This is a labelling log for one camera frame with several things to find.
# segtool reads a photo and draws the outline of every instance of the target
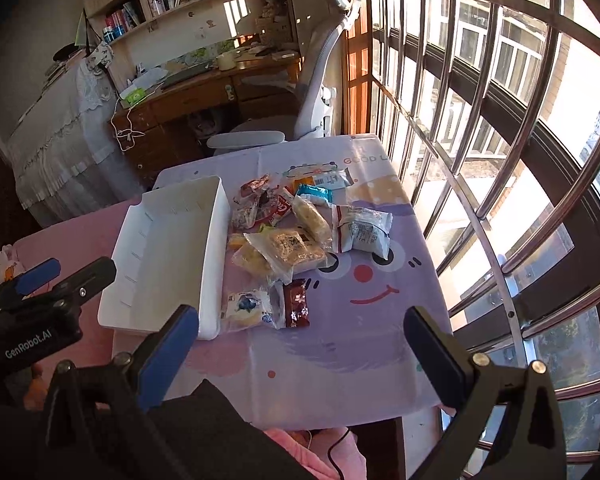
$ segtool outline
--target red cartoon nose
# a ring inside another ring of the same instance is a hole
[[[366,283],[374,276],[374,271],[368,265],[358,265],[353,269],[353,277],[360,283]]]

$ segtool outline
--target screw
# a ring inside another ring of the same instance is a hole
[[[487,354],[483,354],[481,352],[478,352],[477,354],[472,355],[471,359],[478,366],[486,366],[491,362],[491,360],[489,359],[489,356]]]
[[[537,374],[544,374],[546,372],[546,365],[542,361],[533,361],[531,367]]]
[[[113,357],[113,364],[119,367],[127,366],[131,363],[132,356],[129,352],[120,352]]]
[[[58,372],[59,374],[65,374],[73,367],[74,364],[71,361],[69,361],[69,359],[65,359],[64,361],[60,361],[56,365],[56,372]]]

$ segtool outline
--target cartoon mouth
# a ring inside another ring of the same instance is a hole
[[[392,292],[394,292],[395,294],[400,293],[400,291],[397,288],[393,288],[392,286],[387,285],[386,291],[382,292],[381,294],[378,294],[377,296],[369,298],[368,300],[349,300],[349,302],[355,305],[367,305],[369,303],[375,303],[376,301],[382,300],[382,298],[387,297]]]

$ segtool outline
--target cartoon tablecloth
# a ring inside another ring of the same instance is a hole
[[[376,136],[299,140],[215,156],[164,170],[155,188],[216,174],[232,197],[248,180],[303,164],[315,165],[308,171],[323,164],[349,170],[355,184],[336,191],[335,203],[394,215],[389,258],[349,251],[336,254],[326,269],[302,274],[308,328],[257,327],[196,341],[168,398],[189,395],[207,378],[245,420],[294,430],[363,424],[436,405],[402,334],[402,319],[419,304],[444,331],[451,326],[413,208]],[[249,281],[228,254],[224,292],[245,290]],[[132,351],[141,341],[116,332],[113,352]]]

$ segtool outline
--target white cable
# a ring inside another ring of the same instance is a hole
[[[131,119],[129,119],[129,114],[131,113],[131,110],[133,110],[136,106],[138,106],[142,101],[144,101],[148,97],[151,97],[153,94],[155,94],[158,91],[158,88],[160,88],[161,86],[162,86],[162,83],[160,83],[153,92],[145,95],[137,103],[135,103],[129,107],[129,110],[126,112],[126,120],[129,121],[129,128],[125,128],[124,130],[117,129],[116,125],[113,123],[113,117],[116,116],[116,111],[118,110],[118,103],[121,100],[120,97],[117,98],[116,104],[113,107],[113,115],[111,116],[109,123],[111,124],[111,126],[113,126],[113,129],[116,133],[116,140],[118,142],[118,146],[120,147],[120,151],[126,152],[127,150],[130,150],[131,148],[135,147],[135,145],[136,145],[135,137],[144,137],[144,132],[138,132],[137,130],[134,130],[134,126],[131,123]],[[120,143],[120,139],[125,139],[125,138],[126,138],[127,142],[132,142],[132,144],[131,144],[131,146],[127,146],[126,148],[123,148],[122,143]]]

